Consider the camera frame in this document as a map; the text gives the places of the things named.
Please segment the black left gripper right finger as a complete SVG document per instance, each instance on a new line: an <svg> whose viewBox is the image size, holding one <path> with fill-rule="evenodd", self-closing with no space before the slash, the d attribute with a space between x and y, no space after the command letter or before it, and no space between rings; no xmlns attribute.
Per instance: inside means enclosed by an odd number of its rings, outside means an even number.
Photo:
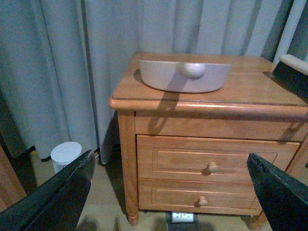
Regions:
<svg viewBox="0 0 308 231"><path fill-rule="evenodd" d="M249 154L247 168L272 230L306 231L307 185L255 153Z"/></svg>

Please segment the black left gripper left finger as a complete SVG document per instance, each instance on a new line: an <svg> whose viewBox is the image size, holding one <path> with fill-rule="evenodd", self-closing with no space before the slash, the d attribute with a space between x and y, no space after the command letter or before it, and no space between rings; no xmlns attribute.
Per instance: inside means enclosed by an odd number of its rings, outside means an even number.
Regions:
<svg viewBox="0 0 308 231"><path fill-rule="evenodd" d="M0 214L2 231L74 231L95 169L88 150L34 192Z"/></svg>

